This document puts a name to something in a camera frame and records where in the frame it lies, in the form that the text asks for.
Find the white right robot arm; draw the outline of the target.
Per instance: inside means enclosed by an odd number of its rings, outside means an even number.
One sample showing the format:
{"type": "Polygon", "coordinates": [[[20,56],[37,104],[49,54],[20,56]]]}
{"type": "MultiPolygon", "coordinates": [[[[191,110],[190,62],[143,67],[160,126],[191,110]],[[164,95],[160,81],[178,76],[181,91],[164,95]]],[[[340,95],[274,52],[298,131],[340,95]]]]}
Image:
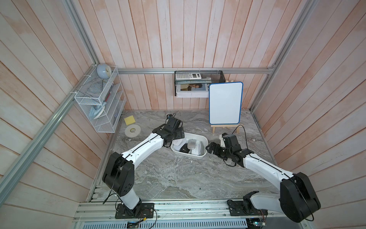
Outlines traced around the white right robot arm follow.
{"type": "Polygon", "coordinates": [[[321,209],[321,203],[306,174],[286,171],[262,159],[253,151],[241,148],[234,134],[224,133],[220,140],[219,144],[209,143],[206,146],[207,152],[224,161],[231,159],[236,165],[259,174],[279,190],[279,194],[252,191],[244,195],[241,208],[232,206],[233,210],[246,215],[257,214],[261,210],[275,211],[299,223],[321,209]]]}

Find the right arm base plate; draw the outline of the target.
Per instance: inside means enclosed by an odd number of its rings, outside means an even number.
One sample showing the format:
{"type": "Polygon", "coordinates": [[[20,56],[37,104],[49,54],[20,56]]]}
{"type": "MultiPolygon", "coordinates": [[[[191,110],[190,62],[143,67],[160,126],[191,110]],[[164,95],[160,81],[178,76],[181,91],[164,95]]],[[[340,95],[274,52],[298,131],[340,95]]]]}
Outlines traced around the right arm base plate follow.
{"type": "Polygon", "coordinates": [[[256,209],[249,200],[233,201],[228,200],[227,205],[229,207],[231,216],[267,216],[267,210],[256,209]]]}

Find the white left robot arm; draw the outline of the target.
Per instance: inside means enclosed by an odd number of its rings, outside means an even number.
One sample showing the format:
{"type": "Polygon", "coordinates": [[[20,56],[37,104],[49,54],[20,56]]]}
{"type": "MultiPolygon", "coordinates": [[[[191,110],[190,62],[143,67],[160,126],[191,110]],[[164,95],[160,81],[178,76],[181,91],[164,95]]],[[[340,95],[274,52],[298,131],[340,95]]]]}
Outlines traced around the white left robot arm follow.
{"type": "Polygon", "coordinates": [[[165,123],[155,128],[137,146],[110,155],[102,181],[118,195],[125,208],[131,213],[137,212],[142,201],[133,189],[135,169],[156,150],[167,148],[174,140],[184,137],[183,121],[168,114],[165,123]]]}

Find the silver computer mouse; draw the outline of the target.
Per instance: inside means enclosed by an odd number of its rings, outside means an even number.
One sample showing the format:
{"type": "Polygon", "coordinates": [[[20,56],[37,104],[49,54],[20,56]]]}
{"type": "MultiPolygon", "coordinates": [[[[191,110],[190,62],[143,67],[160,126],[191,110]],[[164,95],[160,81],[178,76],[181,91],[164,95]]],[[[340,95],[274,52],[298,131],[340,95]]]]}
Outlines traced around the silver computer mouse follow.
{"type": "Polygon", "coordinates": [[[187,144],[188,144],[188,148],[190,150],[195,149],[195,147],[196,147],[196,139],[189,139],[188,142],[187,142],[187,144]]]}

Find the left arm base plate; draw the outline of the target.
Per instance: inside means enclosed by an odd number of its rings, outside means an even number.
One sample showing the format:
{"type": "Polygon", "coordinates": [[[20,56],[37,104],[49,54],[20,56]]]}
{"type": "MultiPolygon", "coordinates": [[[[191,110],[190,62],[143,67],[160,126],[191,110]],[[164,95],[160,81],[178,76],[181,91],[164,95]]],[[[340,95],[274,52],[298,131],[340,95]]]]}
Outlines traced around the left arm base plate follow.
{"type": "Polygon", "coordinates": [[[131,210],[124,204],[118,204],[115,214],[116,219],[152,219],[155,216],[153,203],[140,203],[131,210]]]}

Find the white silver mouse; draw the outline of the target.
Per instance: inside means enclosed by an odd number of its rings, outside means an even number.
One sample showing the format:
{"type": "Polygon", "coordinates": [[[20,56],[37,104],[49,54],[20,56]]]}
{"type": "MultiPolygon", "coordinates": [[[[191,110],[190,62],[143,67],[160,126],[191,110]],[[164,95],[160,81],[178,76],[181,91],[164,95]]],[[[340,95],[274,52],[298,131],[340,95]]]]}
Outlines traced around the white silver mouse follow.
{"type": "Polygon", "coordinates": [[[191,154],[194,156],[203,156],[205,153],[204,145],[201,141],[196,141],[194,149],[191,149],[191,154]]]}

